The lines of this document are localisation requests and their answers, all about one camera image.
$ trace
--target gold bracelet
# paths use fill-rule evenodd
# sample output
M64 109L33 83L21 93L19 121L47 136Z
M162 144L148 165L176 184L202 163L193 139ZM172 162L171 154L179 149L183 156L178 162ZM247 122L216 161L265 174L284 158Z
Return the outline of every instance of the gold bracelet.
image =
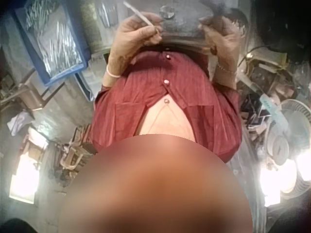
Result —
M231 71L231 70L227 70L226 68L223 68L219 63L217 63L217 67L218 67L219 69L221 69L222 71L224 71L224 72L226 72L226 73L229 73L229 74L231 74L231 75L237 75L237 72L238 72L238 71L233 72L233 71Z

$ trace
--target shirt pocket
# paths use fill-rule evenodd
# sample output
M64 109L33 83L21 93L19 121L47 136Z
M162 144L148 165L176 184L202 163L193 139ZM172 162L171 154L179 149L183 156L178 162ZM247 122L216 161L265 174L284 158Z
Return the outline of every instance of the shirt pocket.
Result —
M143 103L116 103L114 142L132 137L142 119L146 106Z
M196 105L186 108L196 142L210 151L214 150L215 117L213 105Z

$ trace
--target red shirt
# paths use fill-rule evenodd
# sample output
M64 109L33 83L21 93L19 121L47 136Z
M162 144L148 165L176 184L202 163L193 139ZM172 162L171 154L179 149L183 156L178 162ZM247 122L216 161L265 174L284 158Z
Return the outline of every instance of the red shirt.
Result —
M134 136L148 108L170 94L187 116L196 142L228 162L242 141L238 92L212 84L182 53L146 51L136 59L95 101L92 140L97 151Z

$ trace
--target bracelet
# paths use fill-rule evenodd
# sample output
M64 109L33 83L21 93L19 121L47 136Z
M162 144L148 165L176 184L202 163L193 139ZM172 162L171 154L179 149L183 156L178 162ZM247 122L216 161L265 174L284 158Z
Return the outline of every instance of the bracelet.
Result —
M108 73L111 77L113 77L113 78L118 79L118 78L121 77L121 75L114 75L114 74L110 73L109 70L108 70L108 65L107 65L107 67L106 67L106 71L107 71L107 73Z
M237 75L237 71L233 72L231 70L227 70L226 68L223 68L219 63L217 63L217 67L224 72L227 72L227 73L232 74L232 75Z

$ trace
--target light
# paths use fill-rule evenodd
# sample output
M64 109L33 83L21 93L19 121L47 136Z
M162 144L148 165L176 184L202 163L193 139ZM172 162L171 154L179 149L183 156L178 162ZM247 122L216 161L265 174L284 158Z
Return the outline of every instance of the light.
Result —
M311 150L306 150L297 157L297 167L304 181L311 181Z
M28 153L20 157L17 174L12 176L10 198L33 204L39 185L39 171Z
M268 170L266 165L261 166L260 170L260 185L263 194L265 195L265 207L270 205L280 204L280 183L279 175L275 170Z
M251 53L248 53L248 54L246 55L246 57L247 57L247 58L252 58L253 55L252 55Z
M277 166L280 189L283 193L294 190L297 180L297 168L294 160L288 159L282 166Z

